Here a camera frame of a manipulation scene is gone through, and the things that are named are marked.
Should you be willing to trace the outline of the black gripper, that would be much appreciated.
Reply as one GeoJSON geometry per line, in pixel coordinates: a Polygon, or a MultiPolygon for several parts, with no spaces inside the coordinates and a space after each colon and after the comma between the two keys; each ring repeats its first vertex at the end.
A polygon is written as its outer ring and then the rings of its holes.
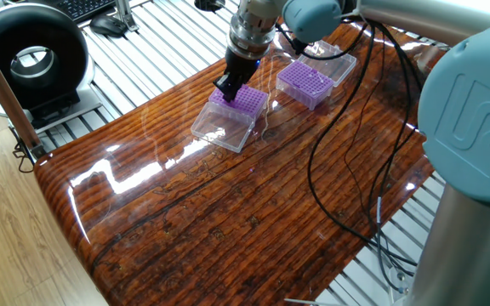
{"type": "Polygon", "coordinates": [[[233,101],[258,70],[261,59],[246,59],[228,48],[225,62],[225,74],[215,80],[215,87],[223,94],[224,99],[233,101]]]}

